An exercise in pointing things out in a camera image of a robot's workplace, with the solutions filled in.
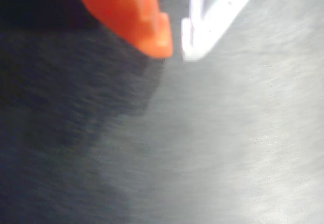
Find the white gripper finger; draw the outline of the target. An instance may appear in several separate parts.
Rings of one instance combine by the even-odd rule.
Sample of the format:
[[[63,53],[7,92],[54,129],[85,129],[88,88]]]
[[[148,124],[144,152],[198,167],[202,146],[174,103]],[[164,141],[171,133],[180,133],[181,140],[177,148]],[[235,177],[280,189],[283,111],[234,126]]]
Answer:
[[[189,16],[181,20],[182,58],[202,59],[231,26],[249,0],[190,0]]]

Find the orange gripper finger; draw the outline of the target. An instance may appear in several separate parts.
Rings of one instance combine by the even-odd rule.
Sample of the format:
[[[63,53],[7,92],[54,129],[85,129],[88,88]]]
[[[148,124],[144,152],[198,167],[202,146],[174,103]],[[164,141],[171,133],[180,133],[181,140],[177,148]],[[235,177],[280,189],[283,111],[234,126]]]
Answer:
[[[81,0],[102,24],[143,54],[157,59],[173,53],[169,16],[158,0]]]

